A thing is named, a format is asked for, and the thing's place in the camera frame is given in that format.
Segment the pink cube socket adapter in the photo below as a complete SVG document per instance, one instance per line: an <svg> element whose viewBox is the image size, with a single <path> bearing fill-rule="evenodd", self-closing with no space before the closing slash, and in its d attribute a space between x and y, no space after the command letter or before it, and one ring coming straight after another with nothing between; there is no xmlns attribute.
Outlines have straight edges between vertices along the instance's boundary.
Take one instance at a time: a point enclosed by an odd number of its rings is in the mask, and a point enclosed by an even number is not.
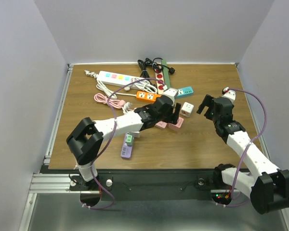
<svg viewBox="0 0 289 231"><path fill-rule="evenodd" d="M177 123L176 124L169 123L168 128L178 132L181 129L183 122L184 119L182 117L179 117Z"/></svg>

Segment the pink power strip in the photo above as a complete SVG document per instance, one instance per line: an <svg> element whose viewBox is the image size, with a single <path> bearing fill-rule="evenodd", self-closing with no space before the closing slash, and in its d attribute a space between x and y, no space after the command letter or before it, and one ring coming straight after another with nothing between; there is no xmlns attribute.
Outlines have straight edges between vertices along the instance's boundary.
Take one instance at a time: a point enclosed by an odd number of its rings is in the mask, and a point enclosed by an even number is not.
<svg viewBox="0 0 289 231"><path fill-rule="evenodd" d="M160 121L160 122L157 122L155 124L155 127L160 128L160 129L165 129L167 127L167 125L168 125L168 123Z"/></svg>

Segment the white usb charger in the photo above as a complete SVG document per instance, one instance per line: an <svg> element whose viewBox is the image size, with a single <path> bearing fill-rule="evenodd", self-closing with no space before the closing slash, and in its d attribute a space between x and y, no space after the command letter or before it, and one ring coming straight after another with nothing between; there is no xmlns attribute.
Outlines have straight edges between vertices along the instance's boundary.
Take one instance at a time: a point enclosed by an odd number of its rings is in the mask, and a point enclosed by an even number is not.
<svg viewBox="0 0 289 231"><path fill-rule="evenodd" d="M139 138L140 137L140 132L139 131L130 132L130 135L132 135L135 138Z"/></svg>

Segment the green usb charger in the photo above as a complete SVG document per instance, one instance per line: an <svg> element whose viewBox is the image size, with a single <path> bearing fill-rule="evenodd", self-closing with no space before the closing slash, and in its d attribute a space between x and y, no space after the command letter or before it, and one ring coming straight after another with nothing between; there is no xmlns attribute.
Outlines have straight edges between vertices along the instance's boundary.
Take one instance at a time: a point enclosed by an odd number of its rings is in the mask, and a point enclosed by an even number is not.
<svg viewBox="0 0 289 231"><path fill-rule="evenodd" d="M133 140L134 140L134 137L132 135L129 135L129 134L126 135L125 143L127 146L132 146Z"/></svg>

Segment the purple power strip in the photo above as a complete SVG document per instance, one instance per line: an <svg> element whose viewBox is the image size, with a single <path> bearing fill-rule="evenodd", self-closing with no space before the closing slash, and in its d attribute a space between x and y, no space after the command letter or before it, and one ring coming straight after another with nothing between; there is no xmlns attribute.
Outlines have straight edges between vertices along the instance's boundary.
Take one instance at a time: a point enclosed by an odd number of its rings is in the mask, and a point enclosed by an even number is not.
<svg viewBox="0 0 289 231"><path fill-rule="evenodd" d="M125 143L125 138L126 138L127 134L129 134L129 133L125 134L122 149L121 149L121 154L120 154L121 158L123 158L123 159L130 159L131 153L132 153L132 146L127 146Z"/></svg>

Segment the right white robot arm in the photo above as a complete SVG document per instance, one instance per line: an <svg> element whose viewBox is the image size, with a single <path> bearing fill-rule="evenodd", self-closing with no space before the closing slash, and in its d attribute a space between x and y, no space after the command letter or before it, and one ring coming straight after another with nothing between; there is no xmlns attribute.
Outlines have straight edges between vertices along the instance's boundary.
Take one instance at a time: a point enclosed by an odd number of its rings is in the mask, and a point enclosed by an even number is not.
<svg viewBox="0 0 289 231"><path fill-rule="evenodd" d="M212 175L213 185L218 188L229 185L239 190L260 214L288 208L289 170L281 170L266 158L245 128L233 119L236 95L234 92L229 94L218 98L206 95L197 113L201 114L208 107L205 118L213 122L217 135L243 159L250 175L232 164L219 164Z"/></svg>

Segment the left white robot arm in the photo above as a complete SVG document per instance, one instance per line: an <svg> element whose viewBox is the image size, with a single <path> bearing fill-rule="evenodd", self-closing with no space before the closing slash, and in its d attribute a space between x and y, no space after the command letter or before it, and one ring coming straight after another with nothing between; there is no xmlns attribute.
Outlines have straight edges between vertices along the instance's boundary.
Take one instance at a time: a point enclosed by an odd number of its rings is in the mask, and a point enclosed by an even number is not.
<svg viewBox="0 0 289 231"><path fill-rule="evenodd" d="M101 153L103 142L110 143L113 137L152 128L161 121L176 124L180 109L180 103L162 95L153 104L138 107L122 116L95 121L89 117L82 119L66 139L82 176L81 184L88 190L97 186L94 161Z"/></svg>

